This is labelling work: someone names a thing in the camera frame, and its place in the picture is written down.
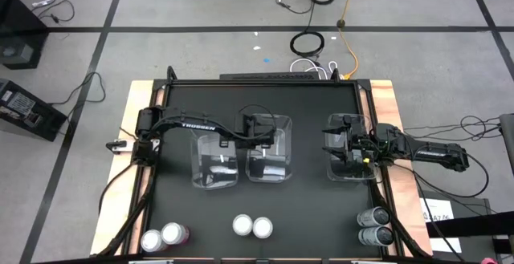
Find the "concrete floor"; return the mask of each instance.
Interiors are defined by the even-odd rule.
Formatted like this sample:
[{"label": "concrete floor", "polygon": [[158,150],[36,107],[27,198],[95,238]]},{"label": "concrete floor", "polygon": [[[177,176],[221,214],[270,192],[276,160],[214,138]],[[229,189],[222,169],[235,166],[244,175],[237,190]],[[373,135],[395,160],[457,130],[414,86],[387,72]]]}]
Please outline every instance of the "concrete floor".
[{"label": "concrete floor", "polygon": [[[38,0],[23,0],[30,4]],[[71,0],[76,16],[63,26],[101,27],[112,0]],[[283,0],[296,9],[308,0]],[[497,26],[514,26],[514,0],[484,0]],[[333,26],[345,0],[316,6],[313,26]],[[65,6],[55,14],[67,16]],[[112,26],[304,26],[308,15],[295,15],[274,0],[120,0]],[[349,26],[487,26],[476,0],[352,0]],[[104,144],[114,139],[129,84],[165,77],[173,65],[180,79],[216,79],[222,73],[287,71],[296,59],[289,50],[293,32],[109,33],[96,68],[107,99],[88,104],[80,117],[57,190],[33,251],[32,262],[85,258],[96,228],[96,206],[107,182],[112,154]],[[12,79],[47,101],[66,99],[83,79],[99,33],[50,34],[39,67],[9,71]],[[337,32],[324,33],[319,61],[353,69],[353,59]],[[355,78],[391,79],[404,127],[458,123],[465,115],[483,119],[514,111],[514,81],[491,31],[348,32],[360,62]],[[514,49],[514,34],[501,33]],[[299,42],[306,50],[312,42]],[[89,99],[100,96],[95,81]],[[59,107],[63,112],[74,103]],[[451,137],[465,137],[456,132]],[[35,221],[63,136],[53,143],[0,132],[0,255],[19,262]],[[493,209],[514,209],[514,176],[501,138],[463,142],[491,175],[488,198]],[[453,173],[431,164],[414,165],[427,180],[453,193],[473,193],[483,172],[473,164]]]}]

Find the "can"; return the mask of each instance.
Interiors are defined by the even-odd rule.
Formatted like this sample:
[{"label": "can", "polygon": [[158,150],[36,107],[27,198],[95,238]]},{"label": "can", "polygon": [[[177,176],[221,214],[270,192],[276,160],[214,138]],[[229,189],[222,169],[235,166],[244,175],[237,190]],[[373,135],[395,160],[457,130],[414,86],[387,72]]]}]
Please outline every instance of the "can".
[{"label": "can", "polygon": [[389,246],[393,244],[393,232],[387,227],[372,227],[359,231],[359,241],[367,246]]},{"label": "can", "polygon": [[168,248],[168,246],[162,241],[161,232],[151,229],[141,237],[141,248],[146,252],[157,252]]},{"label": "can", "polygon": [[189,239],[190,230],[183,225],[170,222],[162,228],[161,235],[164,243],[168,245],[180,245]]},{"label": "can", "polygon": [[253,231],[257,238],[268,238],[273,232],[273,224],[271,223],[270,219],[266,217],[258,217],[254,221]]},{"label": "can", "polygon": [[235,216],[232,221],[232,229],[239,236],[247,236],[251,233],[253,229],[254,222],[251,220],[250,216],[246,214],[239,214]]},{"label": "can", "polygon": [[375,207],[360,212],[357,215],[357,223],[360,227],[376,227],[380,225],[387,225],[390,221],[390,215],[386,209],[382,207]]}]

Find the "silver can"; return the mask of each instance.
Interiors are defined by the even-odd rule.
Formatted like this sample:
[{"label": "silver can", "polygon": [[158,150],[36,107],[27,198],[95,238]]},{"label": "silver can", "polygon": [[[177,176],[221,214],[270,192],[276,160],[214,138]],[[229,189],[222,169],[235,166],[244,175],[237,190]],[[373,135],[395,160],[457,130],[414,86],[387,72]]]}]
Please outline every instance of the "silver can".
[{"label": "silver can", "polygon": [[376,227],[389,224],[391,216],[386,209],[375,207],[360,212],[357,215],[357,223],[360,227]]},{"label": "silver can", "polygon": [[359,241],[367,246],[389,246],[393,244],[393,232],[387,227],[366,228],[359,231]]},{"label": "silver can", "polygon": [[141,237],[141,248],[146,252],[157,252],[166,249],[168,246],[162,241],[161,232],[151,229]]}]

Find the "clear plastic container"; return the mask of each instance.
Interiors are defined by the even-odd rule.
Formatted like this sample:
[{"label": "clear plastic container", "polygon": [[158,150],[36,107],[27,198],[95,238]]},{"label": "clear plastic container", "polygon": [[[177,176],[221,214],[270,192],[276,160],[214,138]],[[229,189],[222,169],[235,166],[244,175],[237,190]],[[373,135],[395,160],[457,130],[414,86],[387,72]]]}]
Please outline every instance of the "clear plastic container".
[{"label": "clear plastic container", "polygon": [[201,189],[231,187],[238,181],[238,164],[235,145],[229,141],[227,148],[219,146],[218,133],[193,132],[191,142],[191,169],[193,185]]},{"label": "clear plastic container", "polygon": [[[346,122],[352,124],[353,133],[368,133],[369,119],[362,115],[351,114],[332,114],[328,117],[327,128],[339,128]],[[328,148],[348,149],[349,134],[342,132],[341,134],[324,134],[324,144]],[[332,181],[365,181],[374,177],[374,171],[366,168],[367,164],[363,163],[360,150],[353,150],[348,154],[348,162],[343,162],[339,157],[326,152],[327,176]]]},{"label": "clear plastic container", "polygon": [[[254,114],[259,122],[272,123],[269,114]],[[274,144],[269,148],[256,146],[247,153],[247,175],[251,181],[280,183],[292,175],[291,135],[292,121],[288,116],[274,115],[276,132]]]}]

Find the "paper sheet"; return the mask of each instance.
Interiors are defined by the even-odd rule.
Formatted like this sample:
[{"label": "paper sheet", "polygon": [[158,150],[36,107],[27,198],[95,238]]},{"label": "paper sheet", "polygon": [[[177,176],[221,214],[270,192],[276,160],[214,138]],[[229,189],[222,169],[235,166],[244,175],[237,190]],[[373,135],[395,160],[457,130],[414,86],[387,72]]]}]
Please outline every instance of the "paper sheet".
[{"label": "paper sheet", "polygon": [[[422,198],[419,200],[421,201],[425,222],[430,222],[430,216],[426,210],[425,201]],[[453,219],[453,211],[451,210],[451,203],[449,201],[426,199],[426,202],[430,207],[430,212],[432,213],[434,221]],[[447,240],[457,253],[462,253],[458,238],[447,238]],[[430,245],[432,246],[433,251],[451,252],[450,247],[448,247],[445,241],[441,238],[431,238]]]}]

